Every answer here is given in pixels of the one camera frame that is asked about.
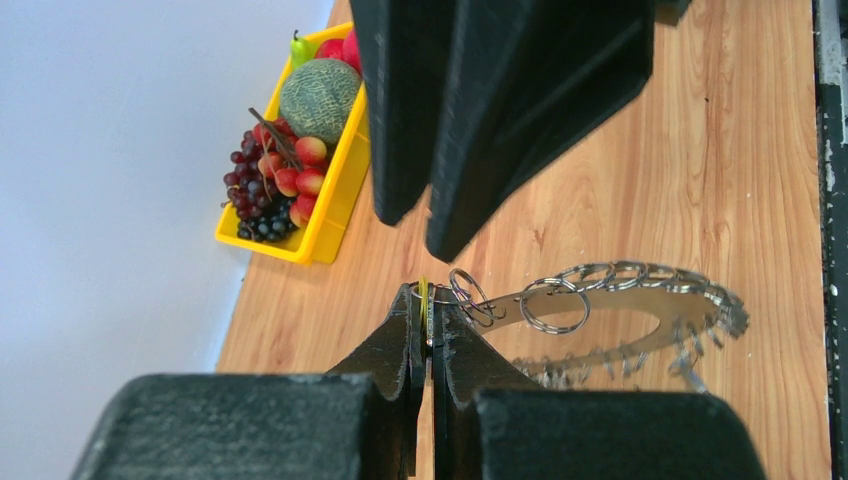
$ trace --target fruit stem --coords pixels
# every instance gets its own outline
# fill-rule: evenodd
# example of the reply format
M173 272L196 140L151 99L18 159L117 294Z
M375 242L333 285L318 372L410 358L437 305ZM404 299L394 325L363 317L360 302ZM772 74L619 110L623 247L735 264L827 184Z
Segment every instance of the fruit stem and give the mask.
M268 130L268 133L270 133L271 136L274 137L274 141L277 142L277 152L282 155L283 158L286 159L286 161L289 163L289 166L294 167L295 169L297 169L298 172L302 172L303 165L297 158L297 153L295 153L294 151L294 145L289 142L289 139L286 138L286 136L282 133L278 132L277 129L274 128L273 123L262 118L262 115L259 115L259 112L257 112L255 108L250 107L247 109L247 111L250 112L251 115L256 117L256 120L258 120L259 123L261 123L262 126L265 127L266 130Z

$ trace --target red grape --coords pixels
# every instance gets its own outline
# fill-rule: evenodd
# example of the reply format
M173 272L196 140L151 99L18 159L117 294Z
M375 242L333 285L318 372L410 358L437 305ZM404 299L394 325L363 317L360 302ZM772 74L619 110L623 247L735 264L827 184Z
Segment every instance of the red grape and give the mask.
M244 197L236 197L233 199L233 206L241 210L250 207L250 202Z
M244 147L241 149L242 155L248 160L259 160L259 154L262 153L262 148L255 140L250 139L245 141Z
M239 176L235 172L224 175L224 185L234 187L239 183Z
M250 183L247 185L247 191L249 191L250 193L252 193L252 194L254 194L254 195L256 194L256 192L258 192L258 191L259 191L259 190L261 190L262 188L263 188L263 187L262 187L262 182L257 182L256 180L254 180L254 181L250 182Z
M268 205L271 205L271 200L267 196L265 196L264 194L260 195L259 198L256 199L256 206L257 207L265 208Z
M250 166L246 163L239 163L238 165L236 165L236 168L235 170L233 170L233 172L235 172L235 174L238 175L239 178L244 178L248 176L248 173L250 173Z

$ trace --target dark purple grape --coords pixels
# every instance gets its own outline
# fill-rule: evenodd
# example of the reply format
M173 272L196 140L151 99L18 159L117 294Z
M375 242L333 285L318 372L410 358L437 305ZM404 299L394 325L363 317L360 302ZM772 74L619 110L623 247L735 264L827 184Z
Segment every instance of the dark purple grape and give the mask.
M256 203L257 207L265 208L268 205L271 205L271 200L265 195L259 195L259 197L256 199L255 203Z
M236 197L233 199L233 206L239 210L250 208L250 202L244 197Z
M239 176L235 172L224 175L224 185L234 187L239 184Z
M245 175L250 173L250 167L246 163L240 163L236 165L235 170L233 172L239 176L239 178L244 178Z
M244 155L244 158L246 158L248 161L259 160L259 154L261 153L261 151L262 148L260 148L256 141L253 139L246 140L244 147L242 147L241 149L242 155Z

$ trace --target black metal frame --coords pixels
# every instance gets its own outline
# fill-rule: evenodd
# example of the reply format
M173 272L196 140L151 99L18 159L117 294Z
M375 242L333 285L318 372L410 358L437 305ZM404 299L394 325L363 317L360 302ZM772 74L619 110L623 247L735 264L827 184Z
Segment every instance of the black metal frame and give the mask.
M824 287L825 346L828 375L828 413L833 478L848 474L848 380L841 375L841 358L848 358L848 117L843 105L844 53L841 34L845 1L814 0L816 48L816 103L819 140L822 284Z

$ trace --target grapes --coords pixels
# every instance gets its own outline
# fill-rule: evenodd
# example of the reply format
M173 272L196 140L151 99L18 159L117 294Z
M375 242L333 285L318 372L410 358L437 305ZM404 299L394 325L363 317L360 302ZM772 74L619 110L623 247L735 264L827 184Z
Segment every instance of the grapes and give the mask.
M244 146L241 149L241 153L244 155L244 158L248 160L259 160L259 153L261 150L262 149L259 147L259 144L256 143L256 140L251 138L249 140L244 140Z
M235 172L235 174L238 175L239 178L243 178L245 175L250 173L250 167L246 163L240 163L236 165L236 168L235 170L233 170L233 172Z
M224 185L234 187L239 183L239 176L235 172L224 175Z
M274 181L262 175L259 157L263 153L253 131L245 131L241 150L230 153L233 170L224 175L224 184L239 218L236 236L257 243L277 243L297 229L289 214L295 199L283 196Z
M271 199L269 199L265 195L260 195L259 198L256 199L256 206L259 208L265 208L268 205L271 205Z
M243 208L249 208L250 202L244 197L236 197L233 199L233 206L241 210Z

